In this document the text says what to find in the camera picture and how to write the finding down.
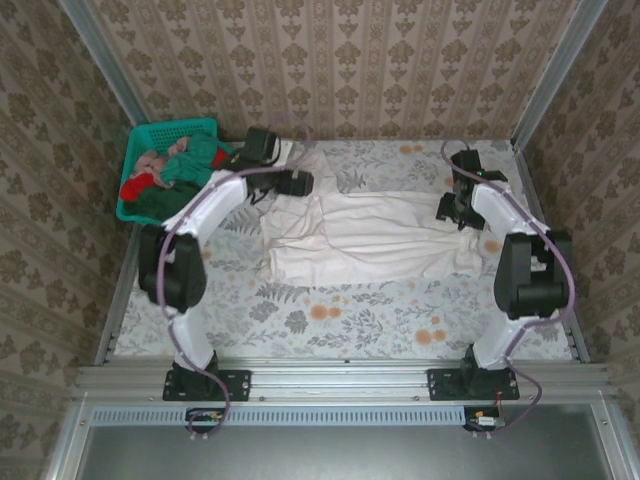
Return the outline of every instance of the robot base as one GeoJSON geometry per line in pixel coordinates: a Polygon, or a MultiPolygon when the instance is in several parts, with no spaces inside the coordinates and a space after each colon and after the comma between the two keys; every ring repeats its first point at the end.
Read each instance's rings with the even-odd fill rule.
{"type": "MultiPolygon", "coordinates": [[[[218,357],[215,355],[206,370],[227,386],[232,402],[249,401],[250,370],[218,370],[218,357]]],[[[162,399],[167,402],[224,402],[224,395],[210,378],[173,362],[172,370],[167,372],[164,381],[162,399]]]]}
{"type": "Polygon", "coordinates": [[[485,370],[478,367],[469,346],[460,368],[427,370],[429,397],[432,401],[495,400],[499,393],[503,400],[518,400],[520,391],[516,374],[508,368],[485,370]]]}

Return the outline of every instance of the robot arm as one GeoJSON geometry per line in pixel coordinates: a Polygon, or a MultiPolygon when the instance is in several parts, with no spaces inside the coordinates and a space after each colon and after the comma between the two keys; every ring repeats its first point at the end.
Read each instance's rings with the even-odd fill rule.
{"type": "Polygon", "coordinates": [[[202,251],[211,234],[252,193],[266,193],[275,189],[280,193],[302,196],[313,188],[313,177],[310,174],[284,170],[293,150],[292,141],[278,140],[278,147],[275,147],[273,141],[271,144],[274,148],[262,148],[261,142],[267,142],[265,139],[269,133],[264,130],[256,133],[250,129],[245,145],[250,143],[252,135],[257,136],[254,152],[249,148],[248,153],[240,150],[237,156],[232,154],[227,163],[221,166],[222,169],[211,175],[204,188],[180,212],[167,219],[160,227],[147,225],[142,231],[138,282],[150,300],[158,303],[156,283],[160,248],[167,232],[182,220],[170,245],[171,253],[165,264],[163,279],[166,303],[177,310],[171,323],[171,333],[181,348],[181,351],[175,353],[175,363],[180,369],[192,370],[184,361],[183,354],[188,355],[197,368],[216,368],[215,350],[206,337],[203,312],[198,308],[206,289],[202,251]],[[257,159],[251,158],[255,151],[258,152],[257,159]],[[237,176],[221,182],[234,172],[265,165],[273,167],[274,171],[249,179],[237,176]]]}
{"type": "MultiPolygon", "coordinates": [[[[457,167],[491,180],[511,194],[500,172],[485,171],[477,150],[465,150],[451,158],[457,167]]],[[[446,193],[436,218],[483,229],[485,223],[502,243],[494,295],[503,314],[489,325],[482,337],[469,347],[459,370],[430,371],[432,400],[491,400],[501,391],[504,399],[517,399],[516,377],[507,368],[510,353],[522,331],[532,322],[550,318],[567,305],[569,286],[560,261],[539,237],[535,225],[571,264],[571,238],[564,231],[552,231],[533,218],[523,219],[502,192],[453,172],[453,193],[446,193]]]]}

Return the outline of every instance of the floral tablecloth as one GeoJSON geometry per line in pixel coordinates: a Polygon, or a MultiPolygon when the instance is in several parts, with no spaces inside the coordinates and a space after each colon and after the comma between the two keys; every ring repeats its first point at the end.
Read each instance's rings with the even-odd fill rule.
{"type": "MultiPolygon", "coordinates": [[[[499,169],[524,201],[507,141],[473,142],[483,167],[499,169]]],[[[451,172],[439,141],[324,141],[342,192],[450,191],[451,172]]],[[[462,148],[452,143],[450,153],[462,148]]],[[[479,278],[454,275],[330,288],[268,284],[259,218],[272,199],[234,210],[209,239],[208,289],[199,310],[220,356],[262,358],[456,359],[501,312],[493,280],[501,245],[479,233],[479,278]]],[[[166,320],[136,284],[118,335],[116,355],[172,355],[166,320]]],[[[527,333],[516,358],[571,359],[561,326],[527,333]]]]}

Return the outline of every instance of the metal vent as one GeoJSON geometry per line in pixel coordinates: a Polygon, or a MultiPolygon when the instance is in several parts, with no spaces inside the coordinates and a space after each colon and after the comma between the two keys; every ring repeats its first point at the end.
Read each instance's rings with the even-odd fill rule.
{"type": "MultiPolygon", "coordinates": [[[[98,407],[91,425],[186,425],[186,407],[98,407]]],[[[416,426],[464,425],[463,407],[234,407],[229,426],[416,426]]],[[[207,425],[194,422],[194,425],[207,425]]]]}

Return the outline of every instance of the aluminum frame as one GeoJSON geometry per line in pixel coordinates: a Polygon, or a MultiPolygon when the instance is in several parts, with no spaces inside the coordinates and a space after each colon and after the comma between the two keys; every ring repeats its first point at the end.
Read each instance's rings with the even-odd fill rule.
{"type": "Polygon", "coordinates": [[[583,0],[576,7],[513,132],[512,138],[517,146],[524,148],[531,139],[606,5],[607,0],[583,0]]]}
{"type": "Polygon", "coordinates": [[[80,34],[84,44],[91,53],[105,80],[111,87],[118,103],[127,114],[131,123],[140,125],[147,123],[149,119],[144,108],[138,101],[134,89],[129,84],[116,56],[109,47],[100,28],[100,23],[91,11],[88,2],[77,0],[60,0],[60,5],[65,11],[71,23],[80,34]]]}
{"type": "MultiPolygon", "coordinates": [[[[538,199],[535,187],[533,186],[533,180],[531,179],[531,174],[529,173],[529,167],[527,166],[524,153],[521,149],[515,147],[514,155],[516,159],[516,166],[518,167],[518,173],[520,174],[520,179],[522,181],[524,195],[527,199],[527,204],[529,205],[529,211],[535,218],[546,223],[544,213],[542,213],[540,200],[538,199]]],[[[584,336],[580,330],[578,317],[576,316],[575,311],[569,315],[568,321],[565,324],[565,330],[569,339],[569,346],[574,353],[574,358],[577,358],[581,362],[590,362],[591,357],[589,356],[587,344],[584,341],[584,336]]]]}
{"type": "MultiPolygon", "coordinates": [[[[81,369],[72,407],[62,429],[47,480],[74,479],[79,472],[93,410],[104,406],[163,408],[164,376],[170,357],[146,360],[120,359],[103,367],[81,369]]],[[[405,360],[224,360],[221,368],[253,371],[251,399],[232,407],[273,406],[464,406],[491,402],[432,402],[426,370],[455,367],[455,361],[405,360]]],[[[587,404],[592,408],[609,468],[615,479],[640,478],[638,461],[620,410],[615,389],[601,364],[568,362],[518,362],[525,373],[543,386],[541,404],[587,404]]],[[[520,384],[521,399],[505,402],[528,404],[535,388],[520,384]]],[[[176,402],[176,406],[216,407],[219,402],[176,402]]]]}
{"type": "Polygon", "coordinates": [[[113,292],[107,319],[93,361],[94,365],[103,365],[115,346],[112,345],[112,342],[116,340],[115,333],[120,328],[122,320],[124,319],[124,314],[127,311],[127,302],[129,301],[131,289],[133,288],[133,282],[138,273],[138,243],[140,242],[141,231],[142,227],[140,225],[135,225],[131,231],[127,251],[122,261],[122,269],[118,276],[116,289],[113,292]]]}

